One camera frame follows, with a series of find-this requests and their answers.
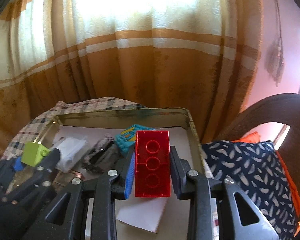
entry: navy patterned pillow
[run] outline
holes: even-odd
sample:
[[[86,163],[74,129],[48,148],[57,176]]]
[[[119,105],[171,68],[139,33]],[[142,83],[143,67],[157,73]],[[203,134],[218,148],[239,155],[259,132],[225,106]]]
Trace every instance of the navy patterned pillow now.
[[[271,141],[202,145],[215,179],[232,178],[261,210],[280,239],[292,239],[297,218],[284,169]]]

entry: pink wall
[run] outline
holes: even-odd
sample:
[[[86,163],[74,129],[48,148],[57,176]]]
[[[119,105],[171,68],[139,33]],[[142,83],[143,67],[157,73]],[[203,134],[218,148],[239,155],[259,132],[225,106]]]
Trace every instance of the pink wall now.
[[[279,0],[285,69],[282,81],[276,87],[265,66],[267,51],[274,42],[276,34],[275,1],[263,0],[263,7],[261,60],[247,107],[271,95],[298,93],[300,87],[300,9],[293,0]],[[260,133],[261,140],[274,140],[281,128],[282,124],[267,123],[253,131]]]

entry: green toy block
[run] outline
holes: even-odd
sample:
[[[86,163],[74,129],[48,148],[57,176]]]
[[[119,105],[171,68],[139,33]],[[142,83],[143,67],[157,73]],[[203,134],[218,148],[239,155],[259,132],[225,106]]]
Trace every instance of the green toy block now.
[[[21,162],[34,167],[40,163],[49,152],[49,149],[42,144],[27,142],[21,156]]]

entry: orange fabric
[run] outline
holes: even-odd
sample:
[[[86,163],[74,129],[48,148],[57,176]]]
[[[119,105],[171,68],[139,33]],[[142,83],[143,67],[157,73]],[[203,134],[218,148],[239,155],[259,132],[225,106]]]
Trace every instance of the orange fabric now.
[[[283,159],[281,158],[279,152],[277,151],[277,155],[278,158],[280,159],[282,168],[284,169],[284,172],[286,174],[287,180],[289,182],[289,186],[290,186],[290,191],[291,191],[291,196],[292,196],[292,201],[293,201],[293,205],[296,209],[296,214],[297,216],[300,215],[300,196],[297,190],[297,186],[296,184],[294,184],[289,172],[288,172],[288,168],[287,165],[284,163]]]
[[[258,132],[253,132],[233,142],[258,143],[260,142],[260,134]]]

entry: white plastic object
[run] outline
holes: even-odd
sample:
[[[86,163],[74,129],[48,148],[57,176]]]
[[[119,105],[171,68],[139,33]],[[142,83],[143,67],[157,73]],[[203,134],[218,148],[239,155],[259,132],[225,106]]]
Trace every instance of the white plastic object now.
[[[69,172],[90,149],[86,140],[79,140],[73,137],[64,138],[52,148],[60,150],[60,161],[56,168],[62,172]]]

